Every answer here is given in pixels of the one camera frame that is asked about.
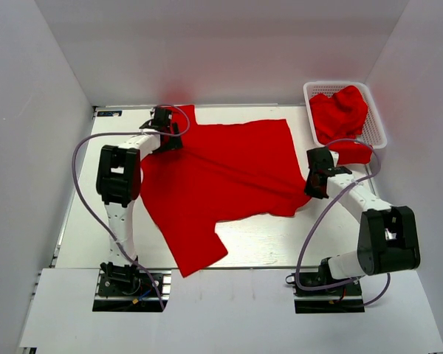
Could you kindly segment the red t shirt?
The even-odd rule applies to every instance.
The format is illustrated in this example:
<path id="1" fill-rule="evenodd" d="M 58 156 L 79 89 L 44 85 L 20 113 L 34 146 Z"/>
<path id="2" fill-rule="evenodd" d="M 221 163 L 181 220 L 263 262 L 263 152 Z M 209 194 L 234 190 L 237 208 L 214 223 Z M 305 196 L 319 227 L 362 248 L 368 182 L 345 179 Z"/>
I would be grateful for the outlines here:
<path id="1" fill-rule="evenodd" d="M 141 161 L 140 197 L 188 277 L 227 255 L 217 223 L 292 217 L 309 199 L 285 119 L 201 125 L 185 105 L 174 121 L 182 147 Z"/>

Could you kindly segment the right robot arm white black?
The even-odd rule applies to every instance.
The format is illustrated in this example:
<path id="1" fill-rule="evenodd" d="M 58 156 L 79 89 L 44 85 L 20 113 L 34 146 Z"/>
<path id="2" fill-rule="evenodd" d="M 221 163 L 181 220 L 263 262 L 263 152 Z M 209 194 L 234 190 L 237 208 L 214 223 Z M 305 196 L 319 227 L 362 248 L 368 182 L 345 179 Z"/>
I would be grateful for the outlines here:
<path id="1" fill-rule="evenodd" d="M 328 199 L 330 210 L 340 204 L 359 224 L 357 248 L 322 260 L 311 282 L 295 274 L 306 291 L 325 291 L 344 286 L 364 276 L 412 270 L 419 267 L 421 254 L 414 212 L 407 206 L 393 206 L 365 188 L 337 153 L 327 147 L 308 150 L 309 174 L 305 193 Z"/>

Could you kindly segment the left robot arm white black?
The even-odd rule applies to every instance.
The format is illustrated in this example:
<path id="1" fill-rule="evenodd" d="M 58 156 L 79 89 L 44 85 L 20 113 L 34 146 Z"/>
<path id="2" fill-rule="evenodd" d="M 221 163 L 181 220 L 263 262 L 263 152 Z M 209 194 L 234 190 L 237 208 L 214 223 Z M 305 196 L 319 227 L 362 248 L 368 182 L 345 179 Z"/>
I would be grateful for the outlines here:
<path id="1" fill-rule="evenodd" d="M 183 147 L 173 109 L 169 105 L 153 108 L 151 118 L 137 134 L 119 145 L 105 145 L 100 150 L 96 190 L 111 230 L 109 261 L 118 266 L 131 265 L 137 260 L 133 210 L 142 184 L 140 162 L 151 154 Z"/>

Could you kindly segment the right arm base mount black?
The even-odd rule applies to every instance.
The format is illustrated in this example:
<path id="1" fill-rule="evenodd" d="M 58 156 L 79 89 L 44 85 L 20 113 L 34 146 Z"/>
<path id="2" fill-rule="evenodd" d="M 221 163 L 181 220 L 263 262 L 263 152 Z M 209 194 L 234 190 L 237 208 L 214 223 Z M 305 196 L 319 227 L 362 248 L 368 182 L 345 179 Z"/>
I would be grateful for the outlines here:
<path id="1" fill-rule="evenodd" d="M 331 285 L 336 280 L 329 278 L 323 266 L 320 269 L 302 269 L 299 280 L 304 287 Z M 362 289 L 358 281 L 326 290 L 306 291 L 298 287 L 295 274 L 291 273 L 285 282 L 293 289 L 296 314 L 363 313 Z"/>

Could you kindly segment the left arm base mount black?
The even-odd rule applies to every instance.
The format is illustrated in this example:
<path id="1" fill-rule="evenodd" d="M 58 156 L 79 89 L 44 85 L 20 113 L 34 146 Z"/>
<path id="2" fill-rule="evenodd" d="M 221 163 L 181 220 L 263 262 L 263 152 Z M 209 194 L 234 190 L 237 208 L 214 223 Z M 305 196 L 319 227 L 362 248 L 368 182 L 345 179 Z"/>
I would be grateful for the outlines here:
<path id="1" fill-rule="evenodd" d="M 171 291 L 171 272 L 146 274 L 134 265 L 101 263 L 94 312 L 161 313 Z"/>

